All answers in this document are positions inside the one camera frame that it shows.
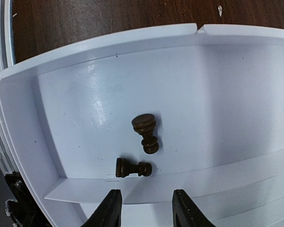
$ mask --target white plastic container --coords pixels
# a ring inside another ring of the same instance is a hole
[[[131,120],[152,113],[160,150]],[[54,226],[121,189],[122,226],[172,226],[184,189],[218,227],[284,227],[284,30],[149,27],[71,44],[0,72],[0,135]],[[151,177],[115,178],[118,157]]]

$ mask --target brown chess pawn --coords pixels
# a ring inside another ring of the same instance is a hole
[[[150,176],[152,172],[152,166],[148,162],[139,162],[135,165],[130,163],[126,158],[117,158],[117,164],[115,169],[116,177],[126,177],[129,174],[138,174],[138,176]]]
[[[159,150],[157,137],[153,136],[156,127],[155,116],[150,113],[142,114],[132,120],[133,130],[143,136],[141,144],[147,154],[154,154]]]

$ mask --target dark brown wood surface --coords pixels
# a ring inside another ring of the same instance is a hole
[[[17,62],[95,36],[148,26],[223,23],[284,29],[284,0],[15,0],[13,14]]]

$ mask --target white paint chip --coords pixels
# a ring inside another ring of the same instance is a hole
[[[219,15],[220,15],[220,17],[222,17],[222,6],[218,6],[218,11],[219,11]]]

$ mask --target pawn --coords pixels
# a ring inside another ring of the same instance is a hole
[[[150,176],[152,172],[152,166],[148,162],[139,162],[135,165],[130,163],[126,158],[117,158],[115,176],[126,177],[129,174],[138,174],[138,176]]]
[[[150,113],[142,114],[132,120],[133,130],[143,136],[141,144],[147,154],[154,154],[159,150],[157,137],[153,136],[156,127],[155,116]]]

